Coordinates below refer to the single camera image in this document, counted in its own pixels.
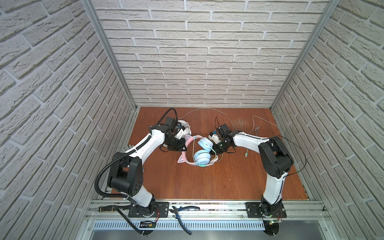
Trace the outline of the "pink blue cat-ear headphones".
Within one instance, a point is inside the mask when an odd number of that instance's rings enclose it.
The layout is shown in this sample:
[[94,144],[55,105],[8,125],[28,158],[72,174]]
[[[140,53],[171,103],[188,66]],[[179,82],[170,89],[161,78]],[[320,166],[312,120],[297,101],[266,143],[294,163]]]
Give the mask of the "pink blue cat-ear headphones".
[[208,138],[202,137],[200,135],[196,135],[196,136],[187,135],[186,147],[189,144],[193,143],[193,149],[194,149],[196,140],[199,140],[198,145],[202,149],[193,154],[193,162],[189,162],[187,159],[186,152],[182,152],[182,154],[180,155],[177,161],[178,164],[186,163],[192,166],[203,168],[203,167],[212,166],[213,164],[219,161],[219,156],[216,153],[211,153],[213,142]]

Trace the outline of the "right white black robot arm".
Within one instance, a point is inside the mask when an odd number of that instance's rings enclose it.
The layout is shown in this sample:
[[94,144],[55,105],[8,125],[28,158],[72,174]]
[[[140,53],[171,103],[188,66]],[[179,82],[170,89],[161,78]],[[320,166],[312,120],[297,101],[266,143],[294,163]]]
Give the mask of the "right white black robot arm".
[[213,145],[217,154],[226,153],[230,147],[242,147],[260,154],[267,173],[260,209],[264,216],[270,216],[281,207],[285,179],[294,164],[285,144],[278,136],[261,138],[244,132],[232,132],[227,125],[219,126],[216,132],[221,137],[221,140]]

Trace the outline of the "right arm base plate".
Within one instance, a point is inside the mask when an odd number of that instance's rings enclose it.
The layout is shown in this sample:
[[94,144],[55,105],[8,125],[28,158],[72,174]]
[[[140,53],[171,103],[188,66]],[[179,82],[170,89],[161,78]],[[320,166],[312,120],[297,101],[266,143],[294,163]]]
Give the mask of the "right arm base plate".
[[274,205],[267,202],[246,202],[248,218],[286,218],[287,213],[282,201]]

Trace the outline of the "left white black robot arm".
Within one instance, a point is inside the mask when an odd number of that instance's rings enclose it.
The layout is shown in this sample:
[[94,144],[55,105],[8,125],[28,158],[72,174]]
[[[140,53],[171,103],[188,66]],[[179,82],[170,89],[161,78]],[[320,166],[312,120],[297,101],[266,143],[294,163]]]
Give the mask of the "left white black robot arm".
[[162,146],[169,151],[185,152],[186,136],[190,134],[191,128],[187,122],[170,117],[163,124],[149,127],[148,135],[132,149],[125,153],[115,153],[109,167],[108,187],[118,191],[122,198],[152,213],[155,197],[143,186],[143,164]]

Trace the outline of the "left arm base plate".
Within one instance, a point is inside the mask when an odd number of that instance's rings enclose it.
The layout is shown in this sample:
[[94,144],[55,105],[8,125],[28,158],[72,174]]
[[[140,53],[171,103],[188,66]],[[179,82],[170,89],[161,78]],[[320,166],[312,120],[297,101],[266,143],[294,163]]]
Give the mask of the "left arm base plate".
[[158,215],[160,218],[167,218],[169,207],[169,202],[154,202],[150,203],[148,207],[136,205],[131,207],[129,218],[155,218]]

